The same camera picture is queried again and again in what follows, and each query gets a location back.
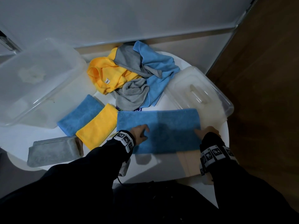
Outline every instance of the yellow towel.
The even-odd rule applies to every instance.
[[[87,74],[98,91],[102,94],[111,93],[139,76],[132,71],[116,65],[115,59],[117,48],[112,49],[108,57],[98,57],[93,59],[87,69]]]
[[[116,128],[117,109],[107,104],[88,124],[77,131],[76,135],[90,149],[98,147]]]

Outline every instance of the crumpled towel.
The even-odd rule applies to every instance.
[[[29,148],[27,165],[42,167],[83,157],[83,143],[76,136],[34,142]]]
[[[155,106],[159,101],[164,88],[167,86],[170,79],[172,79],[174,75],[180,71],[180,68],[175,65],[174,59],[171,56],[159,54],[141,41],[135,42],[133,50],[140,53],[142,56],[142,64],[156,70],[162,70],[161,79],[155,75],[147,79],[150,91],[148,92],[146,100],[141,108],[149,107],[151,105]]]
[[[149,90],[144,78],[133,79],[125,83],[122,88],[114,90],[113,96],[120,109],[134,111],[143,104]]]
[[[141,77],[113,62],[116,50],[117,48],[112,49],[108,57],[93,59],[87,69],[89,78],[102,94],[111,93],[115,89],[123,87],[126,82]]]
[[[67,136],[74,136],[78,130],[96,117],[103,108],[104,106],[97,99],[88,94],[81,104],[63,117],[57,125]]]
[[[134,154],[199,150],[201,140],[193,129],[200,129],[200,121],[194,108],[118,113],[117,130],[130,130],[143,124],[147,124],[150,129],[150,132],[144,132],[148,139],[134,148]]]
[[[78,130],[76,135],[90,150],[98,147],[116,127],[117,113],[116,108],[107,104],[93,120]]]
[[[153,69],[149,66],[143,65],[141,55],[133,50],[134,42],[127,42],[117,48],[114,63],[129,71],[135,72],[144,78],[149,78],[156,75],[162,78],[162,71]]]

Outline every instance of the brown wood surface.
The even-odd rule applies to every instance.
[[[208,77],[233,102],[230,148],[299,211],[299,0],[258,0]]]

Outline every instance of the folded blue towel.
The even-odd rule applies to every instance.
[[[60,120],[57,125],[69,137],[88,124],[104,108],[93,96],[87,97],[71,113]]]
[[[161,79],[155,75],[147,79],[146,84],[149,85],[150,91],[141,108],[151,105],[155,106],[164,88],[170,79],[174,77],[174,74],[180,71],[180,68],[174,64],[174,59],[171,56],[159,54],[141,41],[135,42],[133,50],[140,53],[143,65],[156,70],[162,70]]]
[[[201,140],[193,131],[194,128],[200,129],[196,109],[118,112],[118,131],[130,130],[142,124],[147,124],[150,132],[144,132],[148,139],[134,148],[134,154],[175,153],[199,149]]]

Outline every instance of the clear plastic box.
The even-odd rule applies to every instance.
[[[219,129],[234,112],[230,100],[196,67],[177,73],[164,92],[178,109],[196,108],[202,129]]]
[[[54,128],[95,87],[72,47],[48,38],[0,65],[0,125]]]

